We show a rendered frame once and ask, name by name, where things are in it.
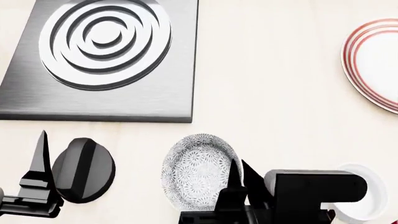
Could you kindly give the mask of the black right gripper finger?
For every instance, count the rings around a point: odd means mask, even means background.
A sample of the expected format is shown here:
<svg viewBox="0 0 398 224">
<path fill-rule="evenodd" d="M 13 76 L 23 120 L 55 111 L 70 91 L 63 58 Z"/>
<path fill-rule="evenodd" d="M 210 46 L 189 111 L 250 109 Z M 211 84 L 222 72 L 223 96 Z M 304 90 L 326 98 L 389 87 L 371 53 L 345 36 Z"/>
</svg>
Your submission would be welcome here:
<svg viewBox="0 0 398 224">
<path fill-rule="evenodd" d="M 244 186 L 248 190 L 248 200 L 253 208 L 272 208 L 274 197 L 264 184 L 264 179 L 244 160 L 242 161 Z"/>
<path fill-rule="evenodd" d="M 235 160 L 231 161 L 227 188 L 220 191 L 218 196 L 218 211 L 240 211 L 248 194 L 247 188 L 242 186 L 239 169 Z"/>
</svg>

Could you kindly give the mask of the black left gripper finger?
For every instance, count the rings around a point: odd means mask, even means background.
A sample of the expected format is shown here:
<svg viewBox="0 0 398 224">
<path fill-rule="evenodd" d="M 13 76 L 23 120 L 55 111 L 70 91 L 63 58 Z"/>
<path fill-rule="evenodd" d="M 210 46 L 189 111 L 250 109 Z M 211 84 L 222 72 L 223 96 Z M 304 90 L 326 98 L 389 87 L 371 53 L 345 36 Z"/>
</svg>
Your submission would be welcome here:
<svg viewBox="0 0 398 224">
<path fill-rule="evenodd" d="M 19 182 L 19 197 L 33 197 L 29 190 L 46 190 L 49 187 L 49 147 L 47 133 L 43 130 L 37 141 L 29 170 Z"/>
<path fill-rule="evenodd" d="M 55 186 L 51 163 L 50 163 L 50 156 L 49 156 L 49 144 L 48 144 L 48 137 L 45 136 L 45 167 L 46 173 L 48 175 L 48 183 L 49 183 L 49 198 L 50 202 L 56 204 L 57 206 L 63 206 L 63 199 L 60 194 L 57 192 L 57 188 Z"/>
</svg>

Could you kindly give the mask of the black bowl with floral pattern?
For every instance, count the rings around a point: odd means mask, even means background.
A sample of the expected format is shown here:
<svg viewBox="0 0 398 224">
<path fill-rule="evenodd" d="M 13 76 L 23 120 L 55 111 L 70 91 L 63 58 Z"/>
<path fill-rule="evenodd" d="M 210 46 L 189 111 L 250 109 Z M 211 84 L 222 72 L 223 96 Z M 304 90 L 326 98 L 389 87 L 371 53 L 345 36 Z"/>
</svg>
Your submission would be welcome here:
<svg viewBox="0 0 398 224">
<path fill-rule="evenodd" d="M 218 136 L 186 136 L 171 147 L 162 163 L 164 193 L 181 212 L 212 211 L 219 192 L 228 185 L 232 162 L 243 173 L 234 149 Z"/>
</svg>

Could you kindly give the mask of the brushed silver stove plate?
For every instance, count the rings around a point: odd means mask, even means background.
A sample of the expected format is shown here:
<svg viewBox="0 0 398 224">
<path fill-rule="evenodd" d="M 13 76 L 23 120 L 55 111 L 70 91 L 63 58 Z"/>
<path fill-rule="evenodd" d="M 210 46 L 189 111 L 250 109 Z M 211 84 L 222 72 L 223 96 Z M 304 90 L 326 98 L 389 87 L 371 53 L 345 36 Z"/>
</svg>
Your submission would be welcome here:
<svg viewBox="0 0 398 224">
<path fill-rule="evenodd" d="M 0 84 L 0 119 L 191 123 L 199 0 L 156 0 L 172 26 L 164 59 L 149 74 L 103 91 L 56 80 L 39 55 L 45 22 L 70 0 L 36 0 Z"/>
</svg>

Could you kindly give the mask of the white ramekin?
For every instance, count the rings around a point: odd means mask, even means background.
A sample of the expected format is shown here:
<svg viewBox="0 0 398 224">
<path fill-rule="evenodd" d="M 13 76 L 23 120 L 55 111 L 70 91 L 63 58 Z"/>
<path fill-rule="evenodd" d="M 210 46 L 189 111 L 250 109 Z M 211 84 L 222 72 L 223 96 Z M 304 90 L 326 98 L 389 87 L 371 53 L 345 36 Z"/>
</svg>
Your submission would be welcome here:
<svg viewBox="0 0 398 224">
<path fill-rule="evenodd" d="M 364 178 L 368 190 L 358 202 L 332 203 L 330 208 L 336 212 L 336 218 L 347 224 L 363 224 L 379 218 L 385 212 L 389 199 L 385 182 L 372 169 L 360 164 L 344 164 L 338 169 Z"/>
</svg>

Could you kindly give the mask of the white plate with red rings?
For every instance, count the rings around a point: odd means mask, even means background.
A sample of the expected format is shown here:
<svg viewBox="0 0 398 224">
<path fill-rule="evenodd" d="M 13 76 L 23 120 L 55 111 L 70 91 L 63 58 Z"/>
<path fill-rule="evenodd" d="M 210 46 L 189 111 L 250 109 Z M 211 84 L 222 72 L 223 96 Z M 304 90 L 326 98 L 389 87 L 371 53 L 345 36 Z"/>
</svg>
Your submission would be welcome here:
<svg viewBox="0 0 398 224">
<path fill-rule="evenodd" d="M 373 20 L 355 28 L 341 46 L 340 59 L 358 93 L 398 114 L 398 18 Z"/>
</svg>

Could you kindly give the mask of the black round stove knob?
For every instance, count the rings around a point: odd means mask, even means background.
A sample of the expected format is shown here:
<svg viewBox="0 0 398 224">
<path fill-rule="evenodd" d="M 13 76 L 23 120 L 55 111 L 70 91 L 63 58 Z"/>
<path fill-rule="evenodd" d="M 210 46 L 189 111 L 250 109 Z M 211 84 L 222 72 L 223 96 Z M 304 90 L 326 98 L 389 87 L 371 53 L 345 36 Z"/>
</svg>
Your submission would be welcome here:
<svg viewBox="0 0 398 224">
<path fill-rule="evenodd" d="M 57 192 L 71 203 L 89 203 L 107 192 L 116 175 L 110 152 L 90 138 L 75 138 L 55 160 Z"/>
</svg>

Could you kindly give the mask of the white spiral burner coil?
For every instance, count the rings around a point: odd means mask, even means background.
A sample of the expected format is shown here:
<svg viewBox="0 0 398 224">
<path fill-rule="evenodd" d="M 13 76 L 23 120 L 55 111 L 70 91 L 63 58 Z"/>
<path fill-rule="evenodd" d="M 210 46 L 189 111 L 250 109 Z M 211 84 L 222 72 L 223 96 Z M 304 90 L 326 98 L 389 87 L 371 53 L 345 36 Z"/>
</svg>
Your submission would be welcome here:
<svg viewBox="0 0 398 224">
<path fill-rule="evenodd" d="M 156 0 L 70 0 L 45 22 L 39 55 L 59 82 L 103 91 L 149 74 L 171 41 L 170 19 Z"/>
</svg>

